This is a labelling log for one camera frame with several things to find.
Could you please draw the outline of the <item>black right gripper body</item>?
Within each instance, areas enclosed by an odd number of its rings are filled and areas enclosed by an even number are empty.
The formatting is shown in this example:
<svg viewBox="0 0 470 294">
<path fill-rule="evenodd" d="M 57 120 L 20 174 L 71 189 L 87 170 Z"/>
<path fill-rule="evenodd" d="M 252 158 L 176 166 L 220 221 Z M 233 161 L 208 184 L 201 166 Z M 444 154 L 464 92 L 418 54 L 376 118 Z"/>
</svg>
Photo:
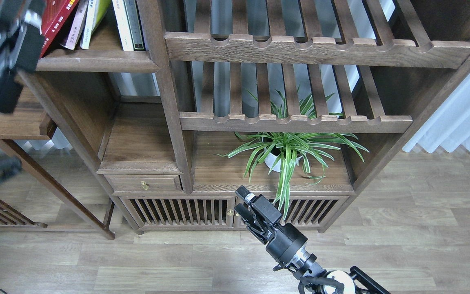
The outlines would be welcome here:
<svg viewBox="0 0 470 294">
<path fill-rule="evenodd" d="M 248 231 L 262 244 L 283 245 L 279 221 L 282 214 L 263 195 L 247 195 L 250 213 L 246 216 Z"/>
</svg>

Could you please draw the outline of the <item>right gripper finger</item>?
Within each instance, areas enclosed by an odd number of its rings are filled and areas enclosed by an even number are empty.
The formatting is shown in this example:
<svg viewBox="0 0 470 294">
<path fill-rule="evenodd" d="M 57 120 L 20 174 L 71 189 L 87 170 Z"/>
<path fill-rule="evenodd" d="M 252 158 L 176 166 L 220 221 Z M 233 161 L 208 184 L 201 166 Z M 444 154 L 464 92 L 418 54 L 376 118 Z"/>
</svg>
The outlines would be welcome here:
<svg viewBox="0 0 470 294">
<path fill-rule="evenodd" d="M 245 186 L 240 186 L 237 188 L 235 193 L 243 200 L 244 203 L 248 205 L 256 201 L 256 195 L 253 192 L 250 192 Z"/>
<path fill-rule="evenodd" d="M 236 205 L 235 211 L 239 214 L 246 226 L 255 228 L 255 215 L 251 210 L 248 210 L 242 203 L 239 203 Z"/>
</svg>

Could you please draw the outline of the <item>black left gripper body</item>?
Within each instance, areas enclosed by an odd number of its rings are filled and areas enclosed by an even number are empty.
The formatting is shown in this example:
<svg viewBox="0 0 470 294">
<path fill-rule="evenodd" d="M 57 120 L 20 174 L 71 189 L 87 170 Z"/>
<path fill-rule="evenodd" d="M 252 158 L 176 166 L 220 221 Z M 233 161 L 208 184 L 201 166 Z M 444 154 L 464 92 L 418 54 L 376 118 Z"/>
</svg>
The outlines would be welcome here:
<svg viewBox="0 0 470 294">
<path fill-rule="evenodd" d="M 45 6 L 44 0 L 0 1 L 0 72 L 36 70 L 45 41 Z"/>
</svg>

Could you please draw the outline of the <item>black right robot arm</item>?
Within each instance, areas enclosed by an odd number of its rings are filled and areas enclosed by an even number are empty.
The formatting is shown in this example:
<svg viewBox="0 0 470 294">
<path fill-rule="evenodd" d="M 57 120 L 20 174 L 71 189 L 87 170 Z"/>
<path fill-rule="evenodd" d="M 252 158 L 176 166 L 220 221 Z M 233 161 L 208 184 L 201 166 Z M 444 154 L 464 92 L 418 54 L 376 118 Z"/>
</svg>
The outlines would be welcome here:
<svg viewBox="0 0 470 294">
<path fill-rule="evenodd" d="M 239 203 L 235 210 L 266 251 L 278 263 L 273 270 L 289 270 L 299 281 L 301 294 L 388 294 L 374 279 L 360 268 L 350 272 L 327 271 L 320 266 L 314 254 L 306 251 L 307 238 L 294 225 L 280 224 L 282 214 L 263 195 L 254 195 L 244 186 L 236 191 L 247 207 Z"/>
</svg>

